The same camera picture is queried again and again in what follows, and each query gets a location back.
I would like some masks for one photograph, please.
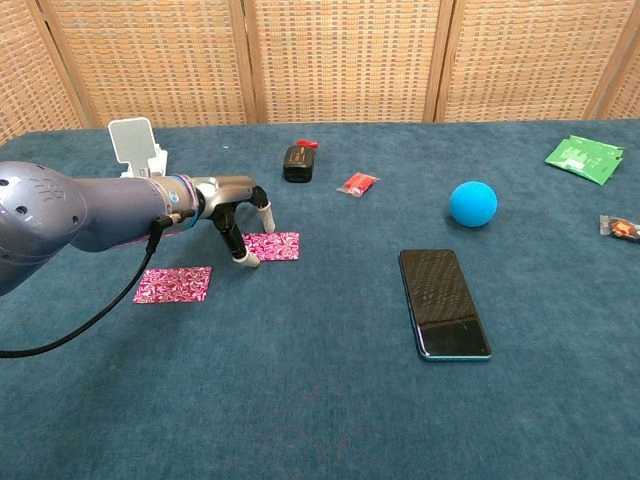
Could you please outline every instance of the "red tag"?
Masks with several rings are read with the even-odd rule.
[[[298,145],[299,147],[313,148],[314,150],[318,148],[318,142],[311,142],[309,140],[305,140],[304,138],[301,138],[300,140],[298,140],[296,142],[296,145]]]

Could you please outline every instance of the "pink wrapping paper square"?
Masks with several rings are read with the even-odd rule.
[[[210,279],[211,267],[150,268],[133,303],[203,302]]]
[[[245,233],[247,249],[261,262],[298,260],[300,234],[297,232]]]

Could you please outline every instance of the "wooden frame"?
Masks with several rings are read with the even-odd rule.
[[[91,101],[87,89],[84,86],[84,82],[75,62],[73,61],[73,55],[67,45],[64,33],[60,28],[60,24],[58,23],[55,10],[49,0],[29,0],[28,3],[30,4],[30,8],[37,9],[37,6],[34,5],[36,2],[39,3],[40,8],[42,9],[42,15],[40,15],[40,10],[38,10],[40,22],[38,20],[34,20],[36,24],[41,23],[41,27],[39,27],[39,29],[41,30],[43,38],[46,37],[45,44],[47,44],[51,58],[60,72],[60,78],[63,79],[63,83],[65,85],[68,85],[71,92],[70,97],[82,112],[82,118],[85,122],[84,126],[97,128],[100,126],[98,114],[96,113],[93,102]],[[49,25],[51,34],[49,34],[49,31],[47,30],[45,22]]]
[[[431,56],[429,83],[427,86],[427,95],[424,104],[424,115],[422,117],[423,122],[428,123],[436,121],[438,94],[443,79],[443,73],[445,72],[445,54],[449,51],[448,43],[451,35],[451,22],[456,3],[459,3],[459,1],[456,2],[456,0],[441,0],[440,2],[440,10],[438,11],[438,23],[436,25],[436,38],[433,44],[433,54]]]

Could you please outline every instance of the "smartphone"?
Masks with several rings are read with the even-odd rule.
[[[491,347],[453,250],[402,250],[399,260],[421,357],[488,360]]]

